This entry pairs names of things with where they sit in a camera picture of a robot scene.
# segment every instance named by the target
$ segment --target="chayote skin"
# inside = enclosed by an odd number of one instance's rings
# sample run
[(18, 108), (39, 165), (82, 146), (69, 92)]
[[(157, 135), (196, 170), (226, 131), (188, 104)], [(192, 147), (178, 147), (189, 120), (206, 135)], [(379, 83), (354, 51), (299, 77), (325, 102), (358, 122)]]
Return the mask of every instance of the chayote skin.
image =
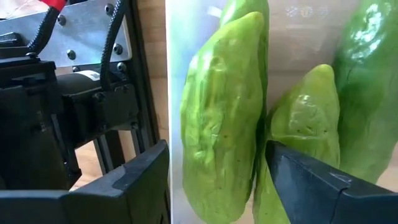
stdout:
[(183, 89), (183, 188), (209, 224), (237, 220), (252, 189), (263, 27), (259, 12), (221, 27), (192, 59)]
[(261, 32), (258, 58), (262, 86), (263, 109), (257, 125), (257, 151), (261, 151), (265, 144), (265, 118), (267, 114), (267, 85), (268, 85), (268, 36), (269, 36), (269, 5), (268, 0), (229, 0), (224, 7), (220, 19), (220, 26), (243, 17), (249, 12), (260, 12), (264, 18), (264, 28)]
[[(339, 102), (335, 77), (329, 65), (307, 73), (273, 107), (267, 116), (268, 139), (279, 141), (338, 168)], [(290, 223), (272, 183), (264, 151), (257, 169), (253, 214), (257, 224)]]
[(340, 169), (376, 183), (398, 141), (398, 1), (362, 0), (333, 68), (340, 99)]

